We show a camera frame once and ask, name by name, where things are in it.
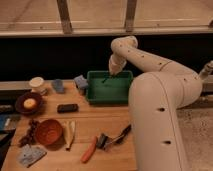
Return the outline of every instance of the wall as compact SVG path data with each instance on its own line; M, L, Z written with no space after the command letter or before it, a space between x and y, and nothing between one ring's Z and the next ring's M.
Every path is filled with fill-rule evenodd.
M1 38L0 81L72 79L89 70L107 70L116 37ZM213 34L137 36L139 48L176 60L199 72L213 59ZM141 73L130 63L125 69Z

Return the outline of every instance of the dark plate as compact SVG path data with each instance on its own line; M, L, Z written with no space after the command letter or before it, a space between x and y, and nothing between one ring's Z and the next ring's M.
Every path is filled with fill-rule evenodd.
M24 107L24 101L29 98L33 98L36 101L36 106L32 109L26 109ZM42 100L43 100L42 96L39 93L35 93L35 92L24 93L23 95L18 97L18 99L16 100L16 103L15 103L16 111L24 115L33 114L37 112L39 108L41 107Z

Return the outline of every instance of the gray cloth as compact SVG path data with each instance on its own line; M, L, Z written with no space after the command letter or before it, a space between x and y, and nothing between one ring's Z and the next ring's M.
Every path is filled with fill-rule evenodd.
M18 161L25 167L30 167L33 163L47 154L46 151L39 147L30 147L29 144L22 147L18 156Z
M63 81L61 79L55 79L51 82L52 87L56 91L56 93L64 93Z

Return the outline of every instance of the small blue object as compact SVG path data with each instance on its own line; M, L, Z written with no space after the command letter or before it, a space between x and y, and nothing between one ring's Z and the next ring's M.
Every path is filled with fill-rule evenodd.
M64 93L64 86L61 79L55 79L52 81L51 84L54 90L56 91L56 93L60 93L60 94Z
M78 89L80 89L80 90L85 90L89 86L87 83L87 80L83 77L83 75L75 77L74 81L75 81L75 84L77 85Z

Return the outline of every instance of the red object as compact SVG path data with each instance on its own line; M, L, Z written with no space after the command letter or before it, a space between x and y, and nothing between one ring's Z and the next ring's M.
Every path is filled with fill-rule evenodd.
M36 101L36 105L32 109L26 109L24 107L24 101L29 98L32 98ZM16 103L15 103L15 109L17 112L24 114L24 115L33 114L39 110L39 108L42 105L42 101L43 101L42 96L39 93L27 92L27 93L24 93L23 95L21 95L20 97L18 97L18 99L16 100Z
M63 128L55 119L41 122L35 129L34 138L36 142L47 146L55 143L62 135Z
M85 151L85 153L81 157L81 162L82 163L86 163L92 157L92 155L93 155L93 153L95 152L95 149L96 149L97 141L98 141L98 138L94 137L93 140L92 140L91 145L89 146L87 151Z

